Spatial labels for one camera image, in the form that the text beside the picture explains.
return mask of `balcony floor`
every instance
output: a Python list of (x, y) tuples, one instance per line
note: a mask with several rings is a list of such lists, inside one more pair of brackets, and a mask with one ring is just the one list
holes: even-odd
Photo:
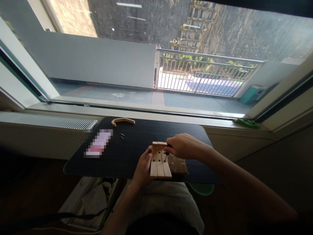
[(89, 98), (107, 101), (161, 105), (168, 107), (197, 109), (224, 113), (246, 114), (253, 105), (240, 103), (235, 99), (199, 96), (176, 93), (174, 91), (156, 92), (140, 88), (120, 88), (97, 86), (83, 83), (64, 82), (54, 79), (55, 88), (61, 96)]

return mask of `brown cork board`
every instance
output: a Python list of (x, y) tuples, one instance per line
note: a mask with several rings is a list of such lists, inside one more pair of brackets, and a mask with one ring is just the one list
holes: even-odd
[(177, 158), (173, 154), (168, 155), (169, 167), (172, 174), (188, 175), (185, 159)]

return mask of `metal railing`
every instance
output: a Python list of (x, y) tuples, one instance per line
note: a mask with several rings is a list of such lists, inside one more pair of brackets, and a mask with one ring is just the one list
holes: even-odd
[(156, 88), (232, 97), (259, 60), (157, 49)]

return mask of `hand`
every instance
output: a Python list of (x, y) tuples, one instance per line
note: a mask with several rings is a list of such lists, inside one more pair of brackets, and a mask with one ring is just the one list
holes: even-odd
[(150, 146), (139, 158), (133, 180), (130, 184), (133, 190), (135, 190), (137, 193), (139, 193), (152, 182), (152, 179), (150, 178), (150, 162), (153, 154), (149, 153), (149, 151)]
[(213, 149), (195, 137), (189, 134), (177, 134), (172, 138), (168, 138), (166, 142), (172, 147), (165, 147), (165, 152), (170, 152), (175, 157), (183, 159), (199, 159), (205, 155), (208, 150)]

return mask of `table top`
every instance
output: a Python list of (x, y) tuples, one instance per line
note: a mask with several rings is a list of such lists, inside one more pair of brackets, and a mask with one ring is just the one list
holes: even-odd
[[(67, 175), (89, 177), (111, 177), (132, 179), (139, 157), (152, 145), (153, 141), (166, 142), (176, 134), (188, 133), (198, 140), (212, 143), (200, 125), (133, 119), (135, 124), (118, 122), (113, 127), (111, 121), (119, 117), (105, 117), (93, 130), (90, 137), (80, 146), (64, 166)], [(112, 129), (113, 136), (101, 158), (84, 158), (84, 152), (100, 129)], [(220, 178), (206, 165), (197, 160), (186, 160), (189, 174), (173, 175), (172, 181), (221, 184)]]

